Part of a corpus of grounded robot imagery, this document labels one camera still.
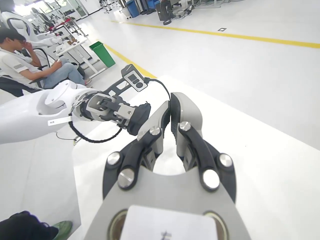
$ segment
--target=sneaker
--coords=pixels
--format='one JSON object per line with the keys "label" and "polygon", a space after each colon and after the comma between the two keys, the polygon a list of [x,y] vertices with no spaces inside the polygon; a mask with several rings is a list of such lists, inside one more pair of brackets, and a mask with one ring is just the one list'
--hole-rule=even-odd
{"label": "sneaker", "polygon": [[72,229],[71,221],[62,221],[53,225],[53,227],[59,230],[58,234],[53,240],[65,239],[66,236],[69,235]]}
{"label": "sneaker", "polygon": [[91,81],[92,81],[92,79],[90,79],[90,78],[87,80],[84,80],[84,85],[87,86]]}

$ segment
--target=black cable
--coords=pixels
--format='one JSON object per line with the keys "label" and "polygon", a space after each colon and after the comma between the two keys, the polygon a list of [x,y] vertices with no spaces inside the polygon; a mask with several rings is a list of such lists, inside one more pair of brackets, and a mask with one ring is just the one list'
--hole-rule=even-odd
{"label": "black cable", "polygon": [[57,138],[62,139],[62,140],[73,140],[73,141],[76,141],[76,139],[75,139],[75,138],[72,138],[72,139],[68,139],[68,138],[61,138],[61,137],[59,137],[59,136],[58,136],[58,132],[56,132],[56,136],[57,136]]}
{"label": "black cable", "polygon": [[157,83],[160,83],[160,84],[162,85],[162,87],[165,89],[165,91],[167,92],[167,94],[168,94],[168,96],[169,96],[169,101],[171,102],[170,93],[169,93],[168,89],[166,88],[166,86],[165,86],[161,81],[159,81],[159,80],[157,80],[157,79],[150,79],[150,78],[147,78],[147,77],[144,78],[144,82],[145,82],[146,84],[148,84],[149,81],[156,81]]}
{"label": "black cable", "polygon": [[117,135],[120,134],[120,132],[122,131],[122,128],[119,129],[119,131],[117,133],[115,133],[115,135],[113,135],[112,137],[109,137],[107,139],[104,139],[104,140],[92,140],[92,139],[89,139],[87,137],[85,137],[82,133],[80,133],[73,125],[73,122],[72,121],[69,121],[69,126],[70,128],[73,130],[73,132],[75,132],[79,137],[81,137],[83,140],[85,141],[88,141],[89,143],[104,143],[104,142],[107,142],[107,141],[110,141],[111,139],[114,139]]}

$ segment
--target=jeans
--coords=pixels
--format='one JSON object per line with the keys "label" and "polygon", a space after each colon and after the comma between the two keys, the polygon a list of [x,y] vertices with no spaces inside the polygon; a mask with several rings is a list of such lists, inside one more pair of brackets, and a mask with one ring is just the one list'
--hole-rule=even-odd
{"label": "jeans", "polygon": [[62,67],[51,73],[45,80],[43,80],[44,89],[50,89],[66,78],[69,78],[69,80],[73,81],[74,83],[82,85],[85,84],[82,75],[77,70],[77,66],[69,63],[69,61],[65,58],[62,58],[61,62]]}

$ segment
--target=hand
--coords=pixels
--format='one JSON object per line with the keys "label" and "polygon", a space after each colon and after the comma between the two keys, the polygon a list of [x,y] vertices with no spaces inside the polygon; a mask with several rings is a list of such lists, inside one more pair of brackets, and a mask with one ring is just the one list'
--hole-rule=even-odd
{"label": "hand", "polygon": [[21,43],[22,46],[27,50],[27,51],[33,51],[32,45],[30,42],[24,41]]}
{"label": "hand", "polygon": [[53,67],[55,70],[58,70],[62,67],[62,62],[58,59],[52,64],[51,67]]}

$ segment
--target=white table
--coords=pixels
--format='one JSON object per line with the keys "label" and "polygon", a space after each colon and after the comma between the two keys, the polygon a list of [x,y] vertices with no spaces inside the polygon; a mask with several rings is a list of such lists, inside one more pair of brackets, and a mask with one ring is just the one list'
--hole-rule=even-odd
{"label": "white table", "polygon": [[74,50],[80,57],[81,59],[88,64],[88,66],[93,70],[94,74],[91,75],[89,78],[93,78],[95,76],[97,76],[98,74],[100,74],[101,72],[105,71],[106,68],[102,68],[101,70],[97,71],[97,69],[94,68],[94,66],[89,62],[89,60],[87,60],[82,54],[81,52],[77,49],[78,46],[82,45],[83,43],[85,43],[88,39],[86,37],[81,37],[79,36],[80,38],[78,39],[78,42],[76,42],[75,45],[70,45],[70,46],[67,46],[67,48],[59,53],[56,53],[57,57],[67,53],[68,51],[70,50]]}
{"label": "white table", "polygon": [[[252,240],[320,239],[320,151],[174,78],[159,79],[170,92],[185,93],[199,107],[203,138],[232,157],[237,178],[236,207]],[[151,82],[125,101],[131,105],[147,101],[153,113],[167,99],[161,85]],[[114,123],[103,122],[88,136],[105,139],[116,131]],[[134,138],[122,131],[107,143],[96,145],[82,140],[76,145],[73,160],[83,232],[102,203],[107,156],[120,151]],[[154,172],[163,175],[184,172],[175,153],[170,125]]]}

